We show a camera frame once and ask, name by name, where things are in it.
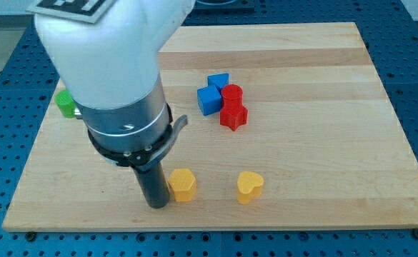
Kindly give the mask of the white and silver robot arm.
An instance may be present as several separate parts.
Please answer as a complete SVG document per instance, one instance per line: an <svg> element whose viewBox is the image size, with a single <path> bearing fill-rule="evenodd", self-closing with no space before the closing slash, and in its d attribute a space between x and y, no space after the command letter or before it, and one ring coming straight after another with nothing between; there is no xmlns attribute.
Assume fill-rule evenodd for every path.
<svg viewBox="0 0 418 257"><path fill-rule="evenodd" d="M41 43L95 149L128 166L152 208L169 202L161 160L187 117L174 119L158 54L194 0L39 0L29 6Z"/></svg>

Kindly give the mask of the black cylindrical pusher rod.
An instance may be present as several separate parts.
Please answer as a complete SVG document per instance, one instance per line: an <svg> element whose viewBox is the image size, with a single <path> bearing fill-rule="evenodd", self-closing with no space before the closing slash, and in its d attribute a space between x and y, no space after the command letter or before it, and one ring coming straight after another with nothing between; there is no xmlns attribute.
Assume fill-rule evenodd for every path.
<svg viewBox="0 0 418 257"><path fill-rule="evenodd" d="M150 207L162 208L168 204L170 193L160 163L145 171L135 168L134 173Z"/></svg>

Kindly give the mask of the black clamp ring with lever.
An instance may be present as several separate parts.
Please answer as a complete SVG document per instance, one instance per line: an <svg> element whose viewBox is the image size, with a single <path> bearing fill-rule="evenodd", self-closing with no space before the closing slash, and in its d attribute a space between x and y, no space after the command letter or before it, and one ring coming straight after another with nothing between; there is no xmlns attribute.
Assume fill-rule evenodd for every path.
<svg viewBox="0 0 418 257"><path fill-rule="evenodd" d="M132 167L139 172L146 172L160 164L163 158L170 152L176 143L179 132L188 124L186 114L180 116L174 125L167 125L164 133L151 145L145 146L139 151L115 152L101 146L94 138L90 130L88 137L94 148L107 160L116 166Z"/></svg>

